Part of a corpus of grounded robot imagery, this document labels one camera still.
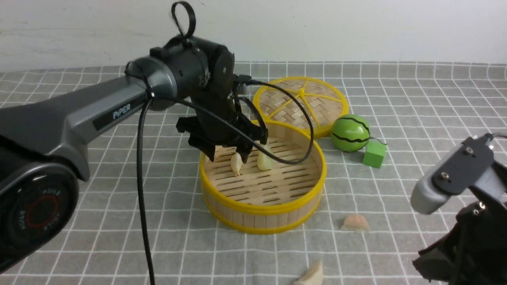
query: toy watermelon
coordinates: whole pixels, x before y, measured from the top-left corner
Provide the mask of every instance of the toy watermelon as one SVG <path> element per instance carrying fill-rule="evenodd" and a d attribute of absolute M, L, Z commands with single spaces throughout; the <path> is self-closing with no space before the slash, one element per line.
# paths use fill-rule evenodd
<path fill-rule="evenodd" d="M 339 150 L 358 151 L 370 140 L 370 125 L 363 117 L 357 115 L 341 116 L 333 124 L 331 140 Z"/>

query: white wall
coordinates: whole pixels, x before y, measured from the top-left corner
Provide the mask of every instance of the white wall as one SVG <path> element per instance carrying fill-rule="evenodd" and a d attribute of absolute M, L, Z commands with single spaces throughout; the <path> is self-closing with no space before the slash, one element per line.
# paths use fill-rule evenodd
<path fill-rule="evenodd" d="M 189 2 L 237 60 L 507 62 L 505 0 Z M 0 72 L 125 64 L 176 33 L 171 4 L 0 0 Z"/>

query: checkered tablecloth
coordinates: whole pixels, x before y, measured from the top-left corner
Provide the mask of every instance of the checkered tablecloth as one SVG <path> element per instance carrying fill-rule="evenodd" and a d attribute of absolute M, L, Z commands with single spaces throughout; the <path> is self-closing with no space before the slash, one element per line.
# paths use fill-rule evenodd
<path fill-rule="evenodd" d="M 176 105 L 148 114 L 143 151 L 149 236 L 158 284 L 289 285 L 316 260 L 324 284 L 427 284 L 414 270 L 416 252 L 446 234 L 470 192 L 437 213 L 414 213 L 416 181 L 470 135 L 507 131 L 505 65 L 434 62 L 239 62 L 236 72 L 267 81 L 324 79 L 345 94 L 350 113 L 388 143 L 381 169 L 362 153 L 318 141 L 328 177 L 316 213 L 303 226 L 268 236 L 245 235 L 211 216 L 197 178 L 199 152 L 175 128 L 194 112 Z M 122 66 L 0 74 L 0 107 L 38 102 L 123 75 Z M 148 284 L 135 178 L 138 114 L 89 146 L 92 178 L 81 183 L 74 217 L 54 240 L 0 276 L 4 285 Z M 507 140 L 494 143 L 507 163 Z M 349 213 L 370 233 L 340 231 Z"/>

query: yellow rim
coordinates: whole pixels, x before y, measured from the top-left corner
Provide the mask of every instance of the yellow rim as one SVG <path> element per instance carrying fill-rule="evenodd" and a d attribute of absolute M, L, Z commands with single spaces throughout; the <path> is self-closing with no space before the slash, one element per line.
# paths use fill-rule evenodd
<path fill-rule="evenodd" d="M 293 224 L 290 224 L 290 225 L 286 225 L 286 226 L 279 227 L 279 228 L 271 228 L 271 229 L 261 229 L 261 228 L 257 229 L 257 228 L 249 228 L 249 227 L 244 227 L 244 226 L 236 225 L 236 224 L 232 223 L 231 221 L 226 220 L 224 217 L 220 216 L 209 205 L 209 202 L 208 202 L 208 200 L 206 200 L 206 197 L 203 196 L 203 198 L 204 198 L 204 203 L 208 207 L 209 211 L 213 214 L 213 216 L 215 216 L 215 218 L 217 220 L 219 220 L 220 222 L 222 222 L 224 225 L 227 225 L 228 227 L 230 227 L 230 228 L 232 228 L 234 230 L 237 230 L 237 231 L 240 231 L 240 232 L 244 232 L 244 233 L 247 233 L 247 234 L 278 234 L 278 233 L 282 233 L 282 232 L 286 232 L 288 230 L 291 230 L 291 229 L 293 229 L 295 227 L 298 227 L 302 223 L 306 222 L 313 215 L 313 213 L 315 212 L 315 210 L 319 206 L 320 200 L 322 199 L 322 195 L 318 198 L 318 201 L 317 201 L 316 205 L 313 207 L 313 209 L 308 214 L 306 214 L 304 217 L 302 217 L 300 220 L 298 220 L 297 222 L 295 222 Z"/>
<path fill-rule="evenodd" d="M 334 87 L 333 85 L 331 85 L 331 84 L 329 84 L 329 83 L 327 83 L 325 81 L 322 81 L 322 80 L 319 80 L 319 79 L 315 79 L 315 78 L 311 78 L 311 77 L 305 77 L 305 76 L 293 76 L 293 77 L 284 77 L 284 78 L 280 78 L 280 79 L 277 79 L 277 80 L 273 80 L 273 81 L 270 81 L 269 83 L 270 84 L 276 84 L 276 83 L 280 83 L 280 82 L 287 81 L 287 80 L 305 80 L 305 86 L 306 86 L 306 83 L 308 81 L 314 81 L 314 82 L 320 83 L 320 84 L 322 84 L 322 85 L 330 88 L 331 90 L 333 90 L 338 95 L 338 97 L 340 98 L 339 100 L 336 99 L 336 98 L 329 98 L 329 97 L 327 97 L 325 95 L 319 95 L 319 94 L 306 94 L 305 93 L 305 96 L 322 97 L 322 98 L 325 98 L 325 99 L 339 101 L 342 104 L 342 113 L 338 117 L 341 117 L 341 116 L 344 116 L 344 115 L 348 114 L 349 105 L 348 105 L 348 101 L 345 98 L 345 96 L 342 94 L 342 92 L 340 92 L 340 90 L 338 90 L 336 87 Z M 267 87 L 267 86 L 262 86 L 261 88 L 259 88 L 259 90 L 257 90 L 257 92 L 255 93 L 255 95 L 253 96 L 253 105 L 255 106 L 255 108 L 257 108 L 257 110 L 259 110 L 259 113 L 261 114 L 262 118 L 265 121 L 272 121 L 273 122 L 274 120 L 272 120 L 271 117 L 273 115 L 275 115 L 277 112 L 279 112 L 281 109 L 283 109 L 283 107 L 285 107 L 288 104 L 290 104 L 292 102 L 292 100 L 289 100 L 284 105 L 280 106 L 278 109 L 276 109 L 275 111 L 273 111 L 273 113 L 271 113 L 271 114 L 264 114 L 264 112 L 261 111 L 261 105 L 259 103 L 259 100 L 260 100 L 261 94 L 264 91 L 266 91 L 268 88 L 269 87 Z M 297 91 L 292 91 L 292 93 L 295 93 L 294 94 L 295 98 L 299 97 L 299 95 L 297 94 Z M 306 107 L 308 108 L 308 110 L 311 113 L 309 115 L 313 117 L 313 120 L 315 120 L 315 116 L 313 114 L 312 109 L 308 106 L 308 103 L 306 102 L 306 100 L 304 99 L 304 97 L 301 97 L 301 98 L 303 98 L 303 103 L 306 105 Z M 318 126 L 317 125 L 317 127 L 313 128 L 315 138 L 321 138 L 321 137 L 324 137 L 324 136 L 328 136 L 331 133 L 331 129 L 332 128 L 333 128 L 332 124 L 329 124 L 327 126 Z M 304 133 L 310 133 L 310 130 L 308 130 L 308 129 L 301 129 L 301 130 Z"/>
<path fill-rule="evenodd" d="M 308 140 L 310 140 L 310 136 L 308 134 L 306 134 L 305 132 L 302 132 L 300 129 L 298 129 L 292 125 L 288 125 L 288 124 L 276 122 L 276 121 L 266 121 L 265 123 L 266 123 L 266 125 L 267 124 L 282 125 L 284 127 L 287 127 L 293 131 L 296 131 L 296 132 L 302 134 L 303 136 L 308 138 Z M 204 187 L 208 191 L 208 193 L 210 195 L 212 195 L 218 202 L 225 205 L 226 207 L 234 209 L 236 211 L 243 212 L 243 213 L 249 213 L 252 215 L 278 215 L 278 214 L 292 211 L 292 210 L 295 210 L 295 209 L 298 209 L 298 208 L 304 206 L 313 197 L 315 197 L 319 193 L 319 191 L 322 189 L 322 187 L 324 187 L 325 177 L 327 174 L 327 166 L 325 163 L 324 153 L 322 152 L 322 149 L 320 149 L 320 146 L 317 144 L 316 141 L 313 141 L 313 148 L 318 151 L 319 157 L 322 160 L 322 174 L 320 175 L 318 182 L 305 195 L 301 196 L 300 198 L 298 198 L 294 201 L 291 201 L 289 203 L 282 204 L 282 205 L 270 205 L 270 206 L 249 205 L 249 204 L 244 204 L 244 203 L 234 201 L 233 199 L 226 197 L 224 194 L 217 191 L 215 189 L 215 187 L 209 181 L 209 179 L 204 171 L 204 164 L 206 161 L 206 155 L 204 155 L 204 154 L 201 154 L 201 158 L 199 160 L 199 175 L 201 176 L 201 181 L 202 181 L 202 183 L 204 183 Z"/>

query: green block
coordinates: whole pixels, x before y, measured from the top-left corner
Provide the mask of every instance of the green block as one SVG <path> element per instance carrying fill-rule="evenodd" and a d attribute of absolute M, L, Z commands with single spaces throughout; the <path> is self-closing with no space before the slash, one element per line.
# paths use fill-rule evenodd
<path fill-rule="evenodd" d="M 387 146 L 376 141 L 369 141 L 366 145 L 365 156 L 363 158 L 363 164 L 380 168 L 382 161 L 384 161 L 385 153 L 387 152 Z"/>

